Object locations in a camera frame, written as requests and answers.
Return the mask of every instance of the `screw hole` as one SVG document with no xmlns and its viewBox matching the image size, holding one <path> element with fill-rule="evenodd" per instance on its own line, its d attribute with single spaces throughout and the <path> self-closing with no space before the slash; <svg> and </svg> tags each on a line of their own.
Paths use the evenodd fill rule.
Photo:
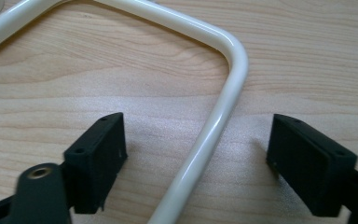
<svg viewBox="0 0 358 224">
<path fill-rule="evenodd" d="M 77 154 L 81 154 L 81 153 L 84 153 L 86 150 L 84 148 L 77 148 L 75 149 L 75 153 Z"/>
<path fill-rule="evenodd" d="M 36 170 L 33 170 L 31 173 L 28 174 L 28 178 L 30 179 L 38 179 L 45 177 L 51 173 L 51 169 L 48 167 L 42 167 Z"/>
</svg>

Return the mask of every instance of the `curved tube frame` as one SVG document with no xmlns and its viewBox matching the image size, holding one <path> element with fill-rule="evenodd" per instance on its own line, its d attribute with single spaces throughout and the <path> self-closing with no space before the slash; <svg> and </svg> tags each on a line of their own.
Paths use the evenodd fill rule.
<svg viewBox="0 0 358 224">
<path fill-rule="evenodd" d="M 161 24 L 199 40 L 227 58 L 230 72 L 210 116 L 187 159 L 148 223 L 174 223 L 179 218 L 193 188 L 205 171 L 232 110 L 241 95 L 248 72 L 248 58 L 241 42 L 232 34 L 147 0 L 95 0 Z M 65 0 L 22 0 L 0 15 L 0 43 L 21 27 Z"/>
</svg>

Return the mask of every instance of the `wood grain surface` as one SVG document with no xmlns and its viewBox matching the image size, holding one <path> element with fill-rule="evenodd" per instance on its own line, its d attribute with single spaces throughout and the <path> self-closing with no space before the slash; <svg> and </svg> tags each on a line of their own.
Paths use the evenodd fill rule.
<svg viewBox="0 0 358 224">
<path fill-rule="evenodd" d="M 9 8 L 18 0 L 6 0 Z M 272 115 L 358 154 L 358 0 L 158 0 L 234 34 L 250 74 L 178 223 L 346 223 L 313 217 L 265 163 Z M 124 112 L 129 159 L 104 212 L 75 223 L 146 223 L 225 82 L 225 58 L 92 1 L 59 6 L 0 45 L 0 200 L 99 117 Z"/>
</svg>

